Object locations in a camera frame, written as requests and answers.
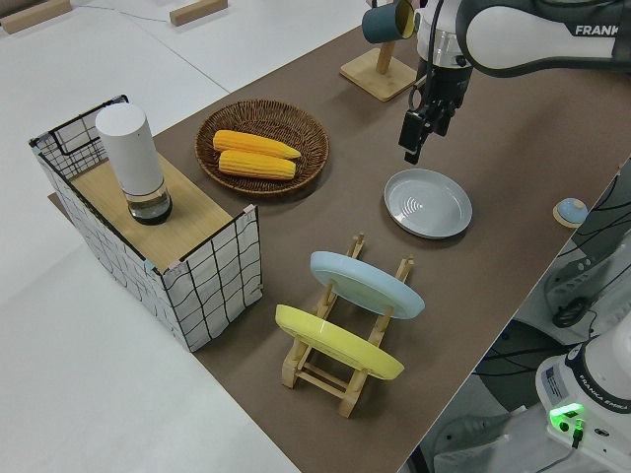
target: corn cob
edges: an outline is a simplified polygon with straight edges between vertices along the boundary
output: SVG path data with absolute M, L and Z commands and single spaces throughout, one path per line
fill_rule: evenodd
M 296 175 L 296 164 L 258 153 L 226 150 L 219 157 L 219 170 L 231 175 L 289 180 Z
M 213 137 L 213 148 L 219 152 L 240 150 L 285 160 L 293 160 L 300 157 L 300 151 L 285 143 L 233 130 L 217 130 Z

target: green indicator light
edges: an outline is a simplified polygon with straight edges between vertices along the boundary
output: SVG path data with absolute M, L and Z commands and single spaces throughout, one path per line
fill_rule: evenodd
M 578 402 L 573 402 L 571 404 L 567 404 L 565 406 L 557 407 L 555 409 L 550 410 L 550 422 L 556 429 L 560 429 L 561 422 L 565 418 L 572 418 L 576 416 L 579 412 L 583 411 L 583 404 L 579 404 Z M 577 422 L 577 429 L 580 429 L 583 424 L 582 421 Z

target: storage box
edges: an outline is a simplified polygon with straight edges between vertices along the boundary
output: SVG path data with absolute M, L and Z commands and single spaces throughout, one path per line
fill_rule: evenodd
M 192 352 L 262 296 L 258 211 L 249 206 L 231 218 L 163 159 L 174 210 L 159 226 L 135 222 L 95 128 L 101 108 L 121 101 L 127 97 L 30 144 L 93 254 Z

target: gray plate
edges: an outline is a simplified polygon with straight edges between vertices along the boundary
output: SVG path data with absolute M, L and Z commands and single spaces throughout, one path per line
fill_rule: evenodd
M 471 222 L 471 201 L 445 175 L 427 169 L 407 169 L 386 184 L 384 200 L 394 220 L 411 234 L 446 238 Z

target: plate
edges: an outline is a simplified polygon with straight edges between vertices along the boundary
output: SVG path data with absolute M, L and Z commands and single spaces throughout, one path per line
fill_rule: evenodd
M 301 156 L 293 160 L 296 177 L 275 180 L 220 172 L 220 153 L 213 148 L 217 130 L 252 133 L 297 149 Z M 264 99 L 238 101 L 216 111 L 202 123 L 195 140 L 195 156 L 201 168 L 226 187 L 254 197 L 278 197 L 305 187 L 319 175 L 328 159 L 328 136 L 317 120 L 288 103 Z
M 471 222 L 471 201 L 445 175 L 427 169 L 407 169 L 386 184 L 384 200 L 394 220 L 411 234 L 446 238 Z
M 414 318 L 425 302 L 409 286 L 394 276 L 358 259 L 329 251 L 312 254 L 315 278 L 346 301 L 384 315 L 394 308 L 392 318 Z
M 292 337 L 355 370 L 379 379 L 395 379 L 403 365 L 368 340 L 288 305 L 276 306 L 276 323 Z

